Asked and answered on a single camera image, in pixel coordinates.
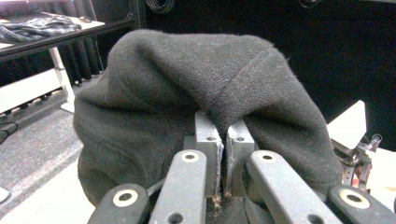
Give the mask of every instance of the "black cloth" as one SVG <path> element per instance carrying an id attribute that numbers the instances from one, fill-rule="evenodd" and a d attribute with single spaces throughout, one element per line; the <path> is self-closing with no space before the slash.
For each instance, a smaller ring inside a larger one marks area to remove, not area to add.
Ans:
<path id="1" fill-rule="evenodd" d="M 255 36 L 131 32 L 75 105 L 78 176 L 94 205 L 118 184 L 164 178 L 199 109 L 221 136 L 244 119 L 260 148 L 281 154 L 313 189 L 341 183 L 318 108 L 283 55 Z"/>
<path id="2" fill-rule="evenodd" d="M 81 29 L 66 16 L 33 18 L 27 21 L 10 21 L 0 24 L 0 42 L 25 43 L 49 36 L 62 35 Z"/>

